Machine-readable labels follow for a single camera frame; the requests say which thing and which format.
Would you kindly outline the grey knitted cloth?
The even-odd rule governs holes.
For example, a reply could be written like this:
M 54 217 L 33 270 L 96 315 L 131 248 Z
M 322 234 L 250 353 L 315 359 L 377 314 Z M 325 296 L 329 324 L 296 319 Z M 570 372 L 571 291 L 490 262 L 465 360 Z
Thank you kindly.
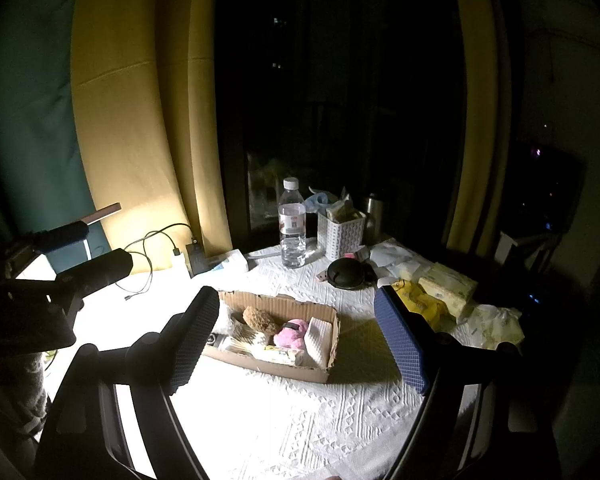
M 247 325 L 237 314 L 230 314 L 230 336 L 244 344 L 256 344 L 257 346 L 266 346 L 271 337 L 265 333 L 254 330 Z

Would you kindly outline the brown bear plush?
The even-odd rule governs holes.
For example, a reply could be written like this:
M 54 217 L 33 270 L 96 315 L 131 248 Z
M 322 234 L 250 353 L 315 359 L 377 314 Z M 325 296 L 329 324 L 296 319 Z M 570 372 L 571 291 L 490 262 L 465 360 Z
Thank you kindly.
M 280 325 L 274 320 L 272 315 L 256 307 L 245 307 L 245 310 L 242 311 L 242 318 L 245 324 L 252 330 L 266 336 L 274 336 L 280 331 Z

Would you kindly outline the white waffle towel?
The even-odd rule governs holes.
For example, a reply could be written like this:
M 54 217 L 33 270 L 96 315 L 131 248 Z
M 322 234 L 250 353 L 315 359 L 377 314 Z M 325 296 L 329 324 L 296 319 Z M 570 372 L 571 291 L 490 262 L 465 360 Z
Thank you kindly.
M 319 318 L 311 318 L 304 334 L 304 346 L 313 363 L 326 370 L 332 348 L 332 324 Z

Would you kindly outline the pink plush toy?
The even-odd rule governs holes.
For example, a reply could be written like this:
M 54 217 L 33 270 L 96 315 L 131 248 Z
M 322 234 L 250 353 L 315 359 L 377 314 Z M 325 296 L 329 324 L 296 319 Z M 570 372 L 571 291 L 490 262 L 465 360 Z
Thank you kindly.
M 283 349 L 304 350 L 304 336 L 308 330 L 309 323 L 302 318 L 292 318 L 285 322 L 280 331 L 273 336 L 276 347 Z

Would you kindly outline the yellow wipes pack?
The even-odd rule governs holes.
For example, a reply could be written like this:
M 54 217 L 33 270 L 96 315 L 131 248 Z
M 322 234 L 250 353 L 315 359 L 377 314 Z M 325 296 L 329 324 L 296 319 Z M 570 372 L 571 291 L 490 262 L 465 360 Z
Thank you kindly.
M 446 303 L 427 294 L 418 283 L 399 280 L 391 287 L 407 310 L 421 315 L 435 332 L 450 332 L 455 326 Z

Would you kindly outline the pale yellow tissue pack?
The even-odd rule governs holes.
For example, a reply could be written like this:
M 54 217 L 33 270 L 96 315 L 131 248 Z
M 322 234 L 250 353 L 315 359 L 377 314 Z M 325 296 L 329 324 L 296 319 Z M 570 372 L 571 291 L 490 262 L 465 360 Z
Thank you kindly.
M 438 262 L 422 274 L 418 284 L 429 296 L 443 301 L 453 318 L 464 315 L 477 287 L 476 281 Z

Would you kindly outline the white phone charger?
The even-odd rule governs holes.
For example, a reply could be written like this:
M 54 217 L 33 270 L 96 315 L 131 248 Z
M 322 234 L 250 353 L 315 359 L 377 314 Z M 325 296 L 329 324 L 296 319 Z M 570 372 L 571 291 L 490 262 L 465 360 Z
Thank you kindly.
M 186 258 L 184 254 L 178 249 L 175 248 L 171 257 L 172 270 L 175 275 L 179 278 L 184 278 L 184 280 L 189 279 L 188 267 L 186 264 Z

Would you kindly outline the clear plastic tissue bag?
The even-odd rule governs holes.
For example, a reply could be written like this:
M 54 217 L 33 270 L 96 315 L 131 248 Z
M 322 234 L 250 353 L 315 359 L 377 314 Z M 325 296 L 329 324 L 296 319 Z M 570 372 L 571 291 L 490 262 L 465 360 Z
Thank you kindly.
M 518 346 L 524 339 L 521 313 L 492 304 L 470 304 L 454 330 L 454 337 L 465 346 L 495 350 L 502 342 Z

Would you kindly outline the black power adapter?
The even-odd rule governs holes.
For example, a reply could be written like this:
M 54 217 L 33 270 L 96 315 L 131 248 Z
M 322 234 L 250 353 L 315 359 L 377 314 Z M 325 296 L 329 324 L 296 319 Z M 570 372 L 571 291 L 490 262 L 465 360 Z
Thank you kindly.
M 196 276 L 209 270 L 209 263 L 204 253 L 204 248 L 198 240 L 192 240 L 190 244 L 186 245 L 186 255 L 188 257 L 190 276 Z

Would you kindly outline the cardboard box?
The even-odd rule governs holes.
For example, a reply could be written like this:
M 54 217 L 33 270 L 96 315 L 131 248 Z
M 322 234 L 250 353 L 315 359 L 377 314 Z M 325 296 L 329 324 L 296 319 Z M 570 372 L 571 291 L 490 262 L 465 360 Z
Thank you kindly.
M 205 356 L 302 382 L 328 381 L 340 332 L 334 308 L 250 292 L 221 292 L 220 300 Z

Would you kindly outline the black round lid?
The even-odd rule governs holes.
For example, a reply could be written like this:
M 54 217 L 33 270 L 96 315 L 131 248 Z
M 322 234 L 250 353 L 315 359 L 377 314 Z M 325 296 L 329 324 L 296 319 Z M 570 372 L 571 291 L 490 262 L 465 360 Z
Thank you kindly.
M 358 290 L 375 286 L 377 276 L 373 267 L 367 262 L 353 258 L 341 258 L 328 266 L 326 280 L 339 289 Z

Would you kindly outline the white woven basket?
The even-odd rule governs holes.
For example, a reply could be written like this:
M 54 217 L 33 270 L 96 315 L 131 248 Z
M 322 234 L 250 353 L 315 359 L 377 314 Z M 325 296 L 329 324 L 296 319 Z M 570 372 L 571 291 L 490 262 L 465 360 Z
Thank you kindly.
M 356 212 L 351 220 L 333 222 L 324 214 L 317 215 L 317 245 L 329 260 L 343 258 L 362 246 L 366 215 Z

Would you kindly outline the metal thermos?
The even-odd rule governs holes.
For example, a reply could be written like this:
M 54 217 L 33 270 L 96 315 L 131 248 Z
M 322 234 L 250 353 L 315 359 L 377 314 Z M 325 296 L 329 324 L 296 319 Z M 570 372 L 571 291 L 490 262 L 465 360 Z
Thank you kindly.
M 370 194 L 366 204 L 366 225 L 364 240 L 366 245 L 375 245 L 381 234 L 382 201 Z

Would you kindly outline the clear water bottle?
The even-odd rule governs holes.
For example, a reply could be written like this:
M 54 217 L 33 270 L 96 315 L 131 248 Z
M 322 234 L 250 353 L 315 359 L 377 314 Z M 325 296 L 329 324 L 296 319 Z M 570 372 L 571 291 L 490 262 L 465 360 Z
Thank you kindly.
M 278 203 L 280 254 L 286 268 L 297 269 L 306 261 L 306 204 L 297 178 L 283 180 Z

